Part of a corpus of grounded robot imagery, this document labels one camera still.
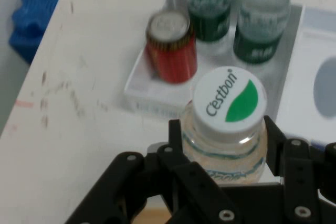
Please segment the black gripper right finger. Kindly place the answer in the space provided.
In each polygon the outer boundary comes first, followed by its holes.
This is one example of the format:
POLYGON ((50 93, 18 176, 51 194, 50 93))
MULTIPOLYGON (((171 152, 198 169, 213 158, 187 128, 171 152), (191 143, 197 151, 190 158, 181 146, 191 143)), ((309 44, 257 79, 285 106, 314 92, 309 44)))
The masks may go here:
POLYGON ((335 143, 322 151, 287 138, 269 116, 267 165, 283 179, 285 223, 335 223, 335 143))

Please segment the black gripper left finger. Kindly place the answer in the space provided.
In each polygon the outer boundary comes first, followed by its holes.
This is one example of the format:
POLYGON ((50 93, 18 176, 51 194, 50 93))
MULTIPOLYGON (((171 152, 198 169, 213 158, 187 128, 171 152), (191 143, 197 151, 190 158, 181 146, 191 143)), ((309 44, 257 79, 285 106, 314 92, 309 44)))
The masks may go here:
POLYGON ((169 141, 156 152, 117 155, 67 221, 132 223, 157 195, 171 214, 169 223, 242 222, 229 197, 182 152, 179 120, 169 122, 169 141))

